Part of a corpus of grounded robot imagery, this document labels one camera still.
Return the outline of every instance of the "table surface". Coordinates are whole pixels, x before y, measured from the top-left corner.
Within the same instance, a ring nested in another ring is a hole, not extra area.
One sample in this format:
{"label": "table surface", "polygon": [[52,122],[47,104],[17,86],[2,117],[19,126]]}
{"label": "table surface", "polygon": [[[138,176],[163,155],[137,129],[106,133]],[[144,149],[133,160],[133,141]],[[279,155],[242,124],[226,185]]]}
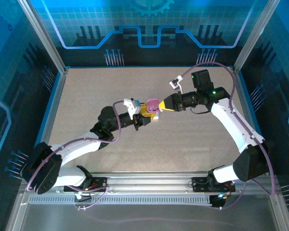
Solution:
{"label": "table surface", "polygon": [[[163,100],[175,93],[168,82],[187,67],[131,67],[69,69],[49,144],[62,143],[88,132],[102,108],[124,98],[145,102]],[[232,90],[232,79],[221,67],[208,69],[215,87]],[[191,75],[181,82],[183,91],[194,91]],[[234,104],[242,113],[237,92]],[[204,106],[194,109],[206,110]],[[118,106],[118,112],[126,112]],[[89,171],[205,171],[231,164],[238,157],[235,142],[211,113],[190,110],[163,111],[159,120],[135,131],[124,128],[117,143],[85,154],[66,166],[82,165]]]}

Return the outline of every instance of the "black mounting bracket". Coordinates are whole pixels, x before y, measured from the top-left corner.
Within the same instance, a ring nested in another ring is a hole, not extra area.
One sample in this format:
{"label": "black mounting bracket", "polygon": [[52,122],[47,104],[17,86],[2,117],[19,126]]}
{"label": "black mounting bracket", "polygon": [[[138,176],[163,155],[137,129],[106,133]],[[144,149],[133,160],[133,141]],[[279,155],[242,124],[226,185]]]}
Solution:
{"label": "black mounting bracket", "polygon": [[[91,190],[95,188],[101,188],[107,185],[107,178],[106,177],[91,177],[90,180],[87,179],[78,187],[80,190]],[[105,192],[106,189],[97,190],[97,192]],[[64,186],[64,192],[77,192],[69,188],[68,186]]]}
{"label": "black mounting bracket", "polygon": [[231,185],[231,182],[225,182],[222,184],[214,185],[214,188],[208,182],[207,177],[192,177],[192,187],[194,193],[228,193],[235,192],[236,188],[234,185]]}

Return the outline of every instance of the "metal frame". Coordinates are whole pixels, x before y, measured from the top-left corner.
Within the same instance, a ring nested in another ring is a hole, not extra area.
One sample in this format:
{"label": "metal frame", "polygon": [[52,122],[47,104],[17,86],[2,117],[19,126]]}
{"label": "metal frame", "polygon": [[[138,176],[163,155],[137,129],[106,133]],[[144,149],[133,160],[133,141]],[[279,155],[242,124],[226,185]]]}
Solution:
{"label": "metal frame", "polygon": [[66,66],[64,65],[55,45],[53,44],[53,41],[48,35],[43,23],[41,22],[38,16],[38,13],[32,6],[31,2],[27,0],[18,0],[18,3],[24,10],[29,22],[33,26],[35,32],[37,33],[39,39],[43,43],[47,53],[49,54],[50,58],[54,62],[58,71],[64,74],[66,71]]}
{"label": "metal frame", "polygon": [[66,75],[58,73],[35,145],[49,142],[65,81]]}
{"label": "metal frame", "polygon": [[246,59],[248,58],[250,52],[254,48],[258,38],[262,34],[265,26],[269,22],[272,14],[274,13],[277,5],[279,4],[280,0],[269,0],[264,7],[263,11],[261,12],[253,30],[250,33],[249,38],[247,39],[246,43],[244,44],[244,47],[242,48],[242,51],[240,52],[234,68],[235,68],[235,74],[237,75],[238,72],[241,70],[243,64],[245,63]]}
{"label": "metal frame", "polygon": [[[247,57],[249,56],[250,52],[252,51],[254,45],[256,44],[259,36],[263,32],[266,24],[271,18],[279,1],[280,0],[269,0],[267,2],[234,65],[235,74],[238,79],[237,82],[239,83],[239,87],[237,90],[244,110],[244,114],[247,117],[247,121],[253,127],[255,126],[253,124],[252,115],[248,110],[249,107],[248,103],[246,102],[247,96],[244,91],[242,91],[242,86],[238,77],[238,73],[242,68],[244,62],[246,61]],[[18,2],[23,8],[26,16],[28,17],[39,39],[42,41],[44,47],[46,48],[48,54],[50,55],[59,72],[61,74],[66,73],[66,67],[32,4],[27,0],[18,0]],[[44,130],[40,138],[41,141],[48,141],[50,137],[53,119],[55,117],[56,109],[58,107],[60,96],[63,91],[65,76],[60,79],[61,80],[54,93],[53,102],[50,106],[50,112],[46,118]],[[184,198],[188,196],[204,196],[203,193],[192,192],[192,189],[189,188],[187,184],[191,180],[191,177],[204,177],[206,175],[206,172],[118,172],[94,174],[94,176],[96,177],[107,177],[108,185],[110,186],[110,193],[105,196],[106,198],[114,195],[124,196],[125,198],[152,195],[160,197],[176,196],[179,198]],[[258,181],[262,185],[264,185],[265,188],[270,190],[271,185],[269,176],[258,177]],[[245,194],[265,195],[265,193],[254,183],[248,182],[247,184],[248,186],[246,187]],[[6,228],[7,231],[21,230],[28,204],[33,204],[34,202],[32,198],[37,197],[34,192],[25,192],[25,187],[26,182],[23,180]],[[243,189],[243,183],[237,182],[236,189],[237,191],[233,194],[240,194],[241,190]],[[74,193],[65,193],[63,192],[63,188],[59,188],[50,190],[45,195],[55,195],[57,198],[59,198],[64,196],[74,196]],[[276,196],[271,197],[270,201],[279,229],[283,231],[289,231],[289,213],[287,211],[287,206],[282,195],[277,194]]]}
{"label": "metal frame", "polygon": [[[207,176],[207,172],[111,172],[93,173],[92,175],[94,177],[107,177],[109,193],[105,195],[102,204],[210,206],[209,196],[219,194],[193,192],[192,188],[188,187],[188,183],[192,177],[205,177]],[[271,181],[269,176],[260,176],[257,180],[270,190]],[[247,182],[247,185],[245,195],[266,196],[265,192],[252,181]],[[243,182],[237,182],[236,192],[233,192],[232,195],[240,194],[242,189]],[[27,192],[26,182],[22,181],[6,231],[21,230],[29,204],[75,204],[76,194],[78,193],[63,192],[63,187],[58,187],[49,190],[43,195],[36,195],[35,192]],[[100,194],[102,194],[102,192],[91,193],[94,200],[96,200]]]}

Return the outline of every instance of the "robotic arm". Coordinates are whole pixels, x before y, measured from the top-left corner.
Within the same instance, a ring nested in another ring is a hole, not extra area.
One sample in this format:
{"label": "robotic arm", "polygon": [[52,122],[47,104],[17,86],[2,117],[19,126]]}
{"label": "robotic arm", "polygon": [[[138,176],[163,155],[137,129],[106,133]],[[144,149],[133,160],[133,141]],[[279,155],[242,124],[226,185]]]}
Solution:
{"label": "robotic arm", "polygon": [[[171,86],[176,89],[177,77],[170,81]],[[224,88],[214,88],[207,70],[192,73],[192,80],[197,91],[181,94],[181,91],[174,93],[159,104],[161,110],[182,111],[187,107],[205,105],[209,112],[212,112],[225,126],[231,137],[234,139],[240,156],[229,166],[217,167],[209,171],[208,182],[210,188],[232,180],[246,182],[252,178],[268,172],[266,159],[256,143],[255,138],[260,141],[266,150],[268,143],[258,134],[244,119],[244,117],[233,106],[229,107],[230,95]]]}
{"label": "robotic arm", "polygon": [[[155,107],[152,104],[148,106],[146,103],[140,103],[134,99],[125,99],[122,102],[127,106],[128,112],[118,116],[120,129],[134,125],[135,129],[138,130],[139,127],[149,124],[153,119],[158,119],[158,103]],[[117,139],[113,141],[112,132],[119,130],[120,133],[118,126],[114,108],[104,107],[98,116],[98,122],[90,132],[83,136],[67,143],[51,146],[44,142],[39,143],[26,160],[20,175],[27,182],[33,179],[30,187],[37,194],[45,193],[52,187],[65,185],[80,187],[84,190],[91,180],[88,171],[81,166],[64,167],[64,165],[86,153],[98,151],[110,142],[115,142]],[[46,158],[48,161],[41,167]]]}

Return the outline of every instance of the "gear graphic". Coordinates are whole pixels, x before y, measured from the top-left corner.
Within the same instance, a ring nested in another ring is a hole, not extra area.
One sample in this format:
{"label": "gear graphic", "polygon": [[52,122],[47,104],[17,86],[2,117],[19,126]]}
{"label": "gear graphic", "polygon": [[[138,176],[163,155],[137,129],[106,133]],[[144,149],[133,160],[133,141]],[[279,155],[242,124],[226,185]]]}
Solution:
{"label": "gear graphic", "polygon": [[169,5],[174,3],[174,0],[129,0],[128,5],[135,13],[145,14],[150,17],[157,16],[158,13],[164,13],[164,10],[169,10]]}
{"label": "gear graphic", "polygon": [[0,0],[0,14],[9,24],[21,13],[17,0]]}

